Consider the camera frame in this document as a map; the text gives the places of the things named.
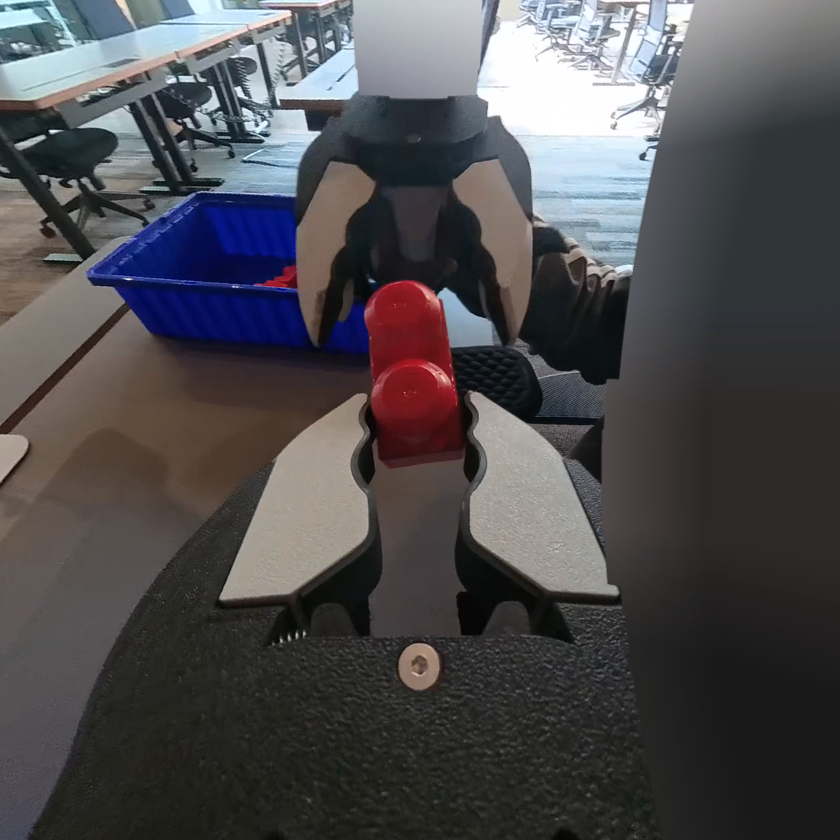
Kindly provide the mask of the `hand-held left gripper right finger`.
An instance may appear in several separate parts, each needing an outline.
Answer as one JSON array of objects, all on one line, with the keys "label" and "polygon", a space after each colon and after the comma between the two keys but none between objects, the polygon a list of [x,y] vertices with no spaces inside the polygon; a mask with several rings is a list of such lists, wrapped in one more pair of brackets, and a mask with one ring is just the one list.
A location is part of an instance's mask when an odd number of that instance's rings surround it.
[{"label": "hand-held left gripper right finger", "polygon": [[467,560],[529,595],[614,604],[618,587],[561,454],[488,397],[468,392],[467,490],[458,537]]}]

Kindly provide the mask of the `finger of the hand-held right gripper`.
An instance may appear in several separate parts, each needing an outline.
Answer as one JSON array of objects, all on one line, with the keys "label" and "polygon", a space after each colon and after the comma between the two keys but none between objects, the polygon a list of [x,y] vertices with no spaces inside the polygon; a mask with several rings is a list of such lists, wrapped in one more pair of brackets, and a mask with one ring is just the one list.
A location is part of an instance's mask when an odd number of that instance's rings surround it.
[{"label": "finger of the hand-held right gripper", "polygon": [[529,308],[532,225],[498,159],[473,163],[454,180],[458,200],[476,217],[495,275],[484,293],[499,338],[512,344]]},{"label": "finger of the hand-held right gripper", "polygon": [[328,314],[328,296],[334,260],[346,243],[346,228],[374,190],[374,181],[357,165],[331,161],[297,226],[298,301],[315,347],[328,341],[338,317]]}]

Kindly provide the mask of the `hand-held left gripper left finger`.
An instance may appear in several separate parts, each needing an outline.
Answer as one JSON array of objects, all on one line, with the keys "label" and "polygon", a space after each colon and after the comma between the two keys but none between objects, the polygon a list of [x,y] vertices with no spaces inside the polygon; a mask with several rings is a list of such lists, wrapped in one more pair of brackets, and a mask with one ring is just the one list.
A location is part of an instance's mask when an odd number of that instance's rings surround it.
[{"label": "hand-held left gripper left finger", "polygon": [[353,395],[299,433],[275,458],[220,591],[222,606],[292,605],[337,581],[339,595],[366,597],[382,572],[370,398]]}]

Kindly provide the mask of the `blue plastic bin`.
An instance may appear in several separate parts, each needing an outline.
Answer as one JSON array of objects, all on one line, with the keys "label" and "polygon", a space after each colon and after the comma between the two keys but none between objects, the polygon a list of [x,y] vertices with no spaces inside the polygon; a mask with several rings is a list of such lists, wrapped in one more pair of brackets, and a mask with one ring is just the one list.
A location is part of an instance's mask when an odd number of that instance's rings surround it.
[{"label": "blue plastic bin", "polygon": [[162,337],[313,350],[297,289],[273,284],[296,263],[295,209],[281,194],[195,193],[86,275]]}]

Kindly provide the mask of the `red two-stud building block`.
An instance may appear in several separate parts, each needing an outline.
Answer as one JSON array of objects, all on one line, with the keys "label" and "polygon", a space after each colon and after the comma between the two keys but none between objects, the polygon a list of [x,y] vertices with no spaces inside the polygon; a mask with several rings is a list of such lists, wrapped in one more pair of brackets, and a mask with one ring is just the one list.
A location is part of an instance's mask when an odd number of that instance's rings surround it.
[{"label": "red two-stud building block", "polygon": [[442,302],[413,280],[368,300],[371,411],[379,460],[388,468],[462,459],[464,418]]}]

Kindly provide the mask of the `wooden office desk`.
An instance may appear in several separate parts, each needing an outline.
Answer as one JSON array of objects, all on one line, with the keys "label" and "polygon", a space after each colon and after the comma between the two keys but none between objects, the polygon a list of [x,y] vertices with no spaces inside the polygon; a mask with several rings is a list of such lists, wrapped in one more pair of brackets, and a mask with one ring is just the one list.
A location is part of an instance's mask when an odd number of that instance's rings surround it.
[{"label": "wooden office desk", "polygon": [[358,90],[355,50],[348,45],[293,87],[279,89],[276,102],[281,111],[303,112],[308,130],[320,132],[342,114]]},{"label": "wooden office desk", "polygon": [[226,61],[243,46],[260,46],[291,20],[287,10],[224,10],[221,23],[166,21],[142,30],[2,65],[1,111],[58,117],[75,129],[128,108],[152,153],[159,180],[143,191],[152,197],[186,196],[224,184],[196,176],[175,142],[162,111],[159,91],[173,83],[172,66],[206,73],[221,97],[223,120],[234,142],[261,141],[237,131],[242,112]]}]

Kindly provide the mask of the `black office chair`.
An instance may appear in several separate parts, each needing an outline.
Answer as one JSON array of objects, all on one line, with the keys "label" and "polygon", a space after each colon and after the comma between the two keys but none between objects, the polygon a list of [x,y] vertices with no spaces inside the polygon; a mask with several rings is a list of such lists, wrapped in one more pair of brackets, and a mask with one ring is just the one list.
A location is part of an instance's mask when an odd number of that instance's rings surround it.
[{"label": "black office chair", "polygon": [[665,106],[662,105],[662,91],[669,85],[669,68],[673,63],[673,32],[667,24],[668,1],[649,3],[647,24],[636,53],[627,65],[625,78],[646,88],[644,97],[636,102],[621,106],[611,113],[610,130],[615,131],[618,121],[634,112],[655,119],[660,126]]},{"label": "black office chair", "polygon": [[601,484],[606,387],[590,384],[576,372],[546,375],[539,383],[542,406],[533,424],[565,458]]},{"label": "black office chair", "polygon": [[154,210],[152,201],[138,193],[111,193],[98,175],[100,165],[109,163],[118,148],[115,134],[105,129],[48,127],[35,114],[3,113],[2,130],[8,140],[51,189],[56,181],[65,188],[74,186],[77,194],[62,208],[76,215],[76,226],[84,230],[91,215],[105,218],[108,213],[131,217],[145,227],[148,218],[119,202],[141,201],[146,211]]}]

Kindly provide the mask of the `black textured wrist rest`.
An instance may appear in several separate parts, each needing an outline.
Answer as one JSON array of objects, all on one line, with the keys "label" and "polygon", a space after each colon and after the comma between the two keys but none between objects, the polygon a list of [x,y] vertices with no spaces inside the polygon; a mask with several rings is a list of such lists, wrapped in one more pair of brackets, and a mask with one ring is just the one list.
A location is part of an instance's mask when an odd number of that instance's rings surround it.
[{"label": "black textured wrist rest", "polygon": [[532,423],[543,402],[539,379],[525,355],[508,346],[451,349],[458,403],[468,392],[482,394],[513,416]]}]

